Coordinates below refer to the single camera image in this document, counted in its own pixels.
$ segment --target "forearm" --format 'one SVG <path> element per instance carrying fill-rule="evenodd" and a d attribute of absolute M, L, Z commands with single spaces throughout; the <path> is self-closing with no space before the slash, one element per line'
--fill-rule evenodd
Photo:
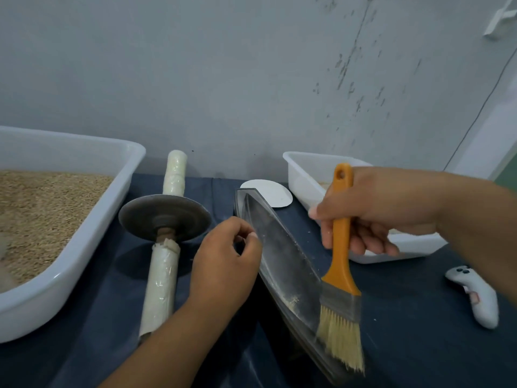
<path fill-rule="evenodd" d="M 221 311 L 187 301 L 99 388 L 190 387 L 228 321 Z"/>
<path fill-rule="evenodd" d="M 517 195 L 480 179 L 451 176 L 448 182 L 440 234 L 517 304 Z"/>

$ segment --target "person's left hand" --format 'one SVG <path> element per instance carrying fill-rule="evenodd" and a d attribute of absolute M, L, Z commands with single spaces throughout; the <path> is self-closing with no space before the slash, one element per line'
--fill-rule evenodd
<path fill-rule="evenodd" d="M 244 239 L 239 255 L 233 243 Z M 244 220 L 231 217 L 207 234 L 192 262 L 188 302 L 226 319 L 248 298 L 259 272 L 262 244 Z"/>

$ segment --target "game controller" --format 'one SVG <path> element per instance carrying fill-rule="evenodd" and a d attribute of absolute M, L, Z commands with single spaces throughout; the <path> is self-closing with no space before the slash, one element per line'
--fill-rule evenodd
<path fill-rule="evenodd" d="M 497 294 L 485 280 L 467 265 L 451 268 L 445 273 L 450 281 L 462 285 L 470 297 L 474 318 L 483 327 L 493 330 L 499 324 Z"/>

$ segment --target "black wire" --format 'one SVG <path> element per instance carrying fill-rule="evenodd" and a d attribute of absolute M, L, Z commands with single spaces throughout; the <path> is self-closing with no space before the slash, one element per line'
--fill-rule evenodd
<path fill-rule="evenodd" d="M 472 129 L 472 127 L 474 126 L 474 124 L 476 123 L 476 121 L 478 120 L 479 116 L 481 116 L 481 112 L 483 111 L 485 105 L 487 104 L 488 102 L 488 99 L 490 99 L 490 97 L 492 96 L 492 94 L 494 93 L 495 89 L 497 88 L 497 85 L 499 84 L 499 82 L 501 81 L 502 79 L 502 76 L 504 75 L 505 73 L 505 70 L 506 70 L 506 67 L 508 66 L 508 64 L 510 64 L 510 61 L 512 61 L 512 58 L 515 56 L 515 53 L 517 53 L 517 47 L 515 48 L 515 50 L 513 51 L 512 55 L 510 56 L 510 58 L 508 59 L 508 61 L 506 62 L 505 66 L 502 68 L 502 71 L 501 71 L 501 74 L 499 75 L 499 78 L 497 79 L 497 82 L 495 82 L 495 85 L 494 85 L 494 88 L 492 89 L 492 91 L 490 91 L 490 93 L 488 94 L 488 97 L 485 99 L 485 102 L 483 103 L 483 105 L 481 106 L 481 109 L 479 110 L 479 113 L 478 115 L 476 116 L 476 118 L 474 119 L 474 121 L 472 122 L 472 124 L 469 126 L 467 132 L 465 133 L 465 136 L 463 136 L 463 138 L 461 139 L 461 142 L 457 145 L 456 149 L 454 150 L 454 152 L 452 153 L 452 156 L 450 157 L 449 159 L 449 162 L 447 162 L 447 164 L 445 165 L 444 169 L 445 170 L 447 168 L 447 166 L 449 166 L 449 163 L 451 162 L 452 158 L 454 157 L 454 155 L 456 154 L 456 152 L 458 151 L 458 149 L 460 148 L 460 146 L 462 145 L 463 141 L 466 139 L 467 135 L 469 134 L 470 130 Z"/>

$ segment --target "orange brush handle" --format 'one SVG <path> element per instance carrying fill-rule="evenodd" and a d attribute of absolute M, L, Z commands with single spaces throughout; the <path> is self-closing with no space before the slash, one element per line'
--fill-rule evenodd
<path fill-rule="evenodd" d="M 354 184 L 352 166 L 340 163 L 334 170 L 332 192 L 342 192 Z M 325 282 L 352 295 L 361 295 L 357 288 L 348 264 L 348 248 L 350 247 L 350 218 L 336 219 L 333 224 L 332 263 L 327 274 L 322 278 Z"/>

